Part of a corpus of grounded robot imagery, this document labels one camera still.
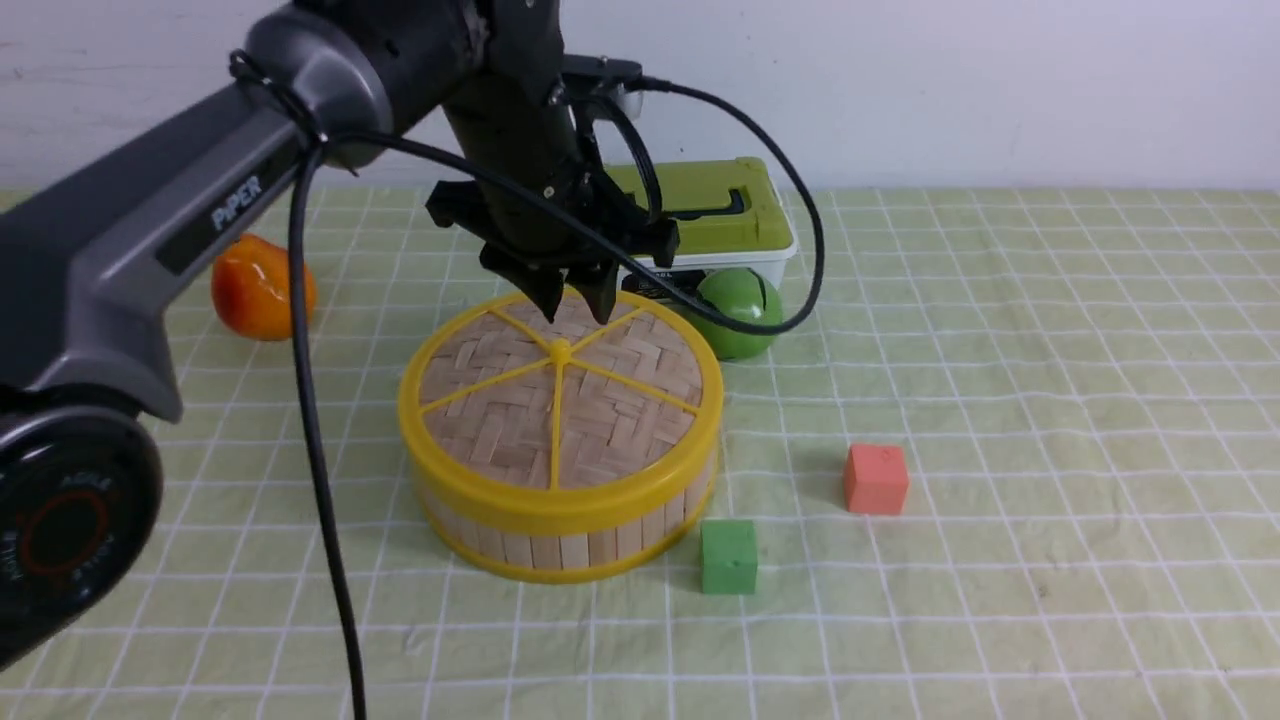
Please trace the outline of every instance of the red cube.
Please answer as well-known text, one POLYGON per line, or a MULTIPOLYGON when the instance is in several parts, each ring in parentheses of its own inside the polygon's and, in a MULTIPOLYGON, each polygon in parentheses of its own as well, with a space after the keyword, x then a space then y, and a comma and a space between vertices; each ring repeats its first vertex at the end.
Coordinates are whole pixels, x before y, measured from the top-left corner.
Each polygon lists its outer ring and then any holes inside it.
POLYGON ((845 462, 845 503, 850 512, 901 515, 910 479, 902 448, 854 445, 845 462))

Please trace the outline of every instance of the foam block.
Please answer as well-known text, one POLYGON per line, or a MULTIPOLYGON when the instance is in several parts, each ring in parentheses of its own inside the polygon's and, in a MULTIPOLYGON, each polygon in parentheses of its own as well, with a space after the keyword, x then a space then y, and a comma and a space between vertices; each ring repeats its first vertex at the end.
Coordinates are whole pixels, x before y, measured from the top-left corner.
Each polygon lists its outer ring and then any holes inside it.
POLYGON ((755 525, 749 520, 703 521, 703 592, 755 592, 755 525))
POLYGON ((854 445, 845 462, 845 503, 861 515, 901 515, 910 479, 902 448, 854 445))

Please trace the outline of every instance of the bamboo steamer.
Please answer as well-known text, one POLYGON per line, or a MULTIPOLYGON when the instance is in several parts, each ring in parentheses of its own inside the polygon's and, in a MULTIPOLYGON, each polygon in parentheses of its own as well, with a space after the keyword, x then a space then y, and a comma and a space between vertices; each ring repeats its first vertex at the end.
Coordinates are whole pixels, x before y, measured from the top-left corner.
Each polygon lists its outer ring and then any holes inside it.
POLYGON ((411 360, 399 424, 428 521, 512 579, 611 577, 669 548, 714 487, 723 380, 663 305, 620 293, 598 324, 566 291, 554 324, 513 293, 411 360))

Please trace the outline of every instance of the white wall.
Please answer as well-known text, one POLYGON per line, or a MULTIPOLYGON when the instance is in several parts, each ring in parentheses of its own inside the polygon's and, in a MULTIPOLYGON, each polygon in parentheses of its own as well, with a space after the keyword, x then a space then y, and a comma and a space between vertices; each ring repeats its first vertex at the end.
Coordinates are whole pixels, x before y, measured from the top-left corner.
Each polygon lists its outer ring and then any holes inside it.
MULTIPOLYGON (((44 183, 227 82, 271 0, 4 0, 0 183, 44 183)), ((1276 0, 564 0, 571 51, 754 115, 810 184, 1280 186, 1276 0)), ((658 160, 760 154, 649 97, 658 160)), ((439 117, 415 137, 456 147, 439 117)), ((369 182, 429 182, 387 158, 369 182)))

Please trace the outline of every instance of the green plastic apple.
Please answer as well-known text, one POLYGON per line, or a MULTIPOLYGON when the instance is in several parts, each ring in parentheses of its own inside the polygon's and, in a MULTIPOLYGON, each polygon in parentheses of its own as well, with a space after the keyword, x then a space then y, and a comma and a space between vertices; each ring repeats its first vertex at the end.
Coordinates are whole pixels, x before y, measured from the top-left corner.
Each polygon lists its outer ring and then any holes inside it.
MULTIPOLYGON (((704 304, 744 323, 776 325, 783 320, 782 299, 777 288, 750 268, 713 272, 698 284, 698 296, 704 304)), ((687 313, 687 316, 719 360, 746 360, 773 345, 773 336, 740 333, 692 313, 687 313)))

